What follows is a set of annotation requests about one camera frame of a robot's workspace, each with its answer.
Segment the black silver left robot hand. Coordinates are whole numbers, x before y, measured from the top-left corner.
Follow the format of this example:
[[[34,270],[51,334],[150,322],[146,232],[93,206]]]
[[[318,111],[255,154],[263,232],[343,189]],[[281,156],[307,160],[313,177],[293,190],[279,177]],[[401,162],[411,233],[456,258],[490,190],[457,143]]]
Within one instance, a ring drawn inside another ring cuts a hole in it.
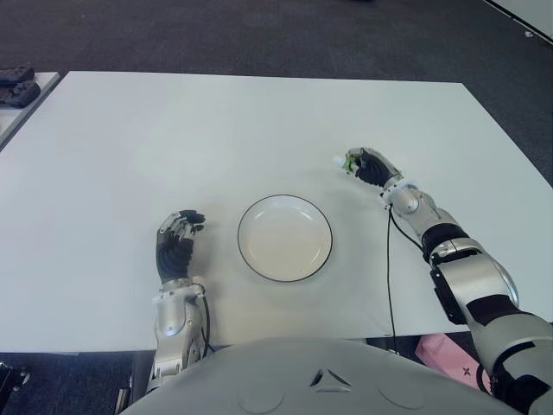
[[[188,277],[188,265],[194,251],[194,237],[206,218],[196,210],[170,214],[156,232],[156,269],[162,284]]]

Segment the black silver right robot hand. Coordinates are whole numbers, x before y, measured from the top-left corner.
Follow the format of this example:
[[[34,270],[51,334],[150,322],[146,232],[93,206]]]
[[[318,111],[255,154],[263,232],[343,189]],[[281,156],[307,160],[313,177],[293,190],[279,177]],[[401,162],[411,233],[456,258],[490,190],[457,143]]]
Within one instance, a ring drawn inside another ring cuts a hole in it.
[[[386,188],[390,181],[403,178],[402,173],[381,153],[366,147],[350,149],[343,169],[362,182]]]

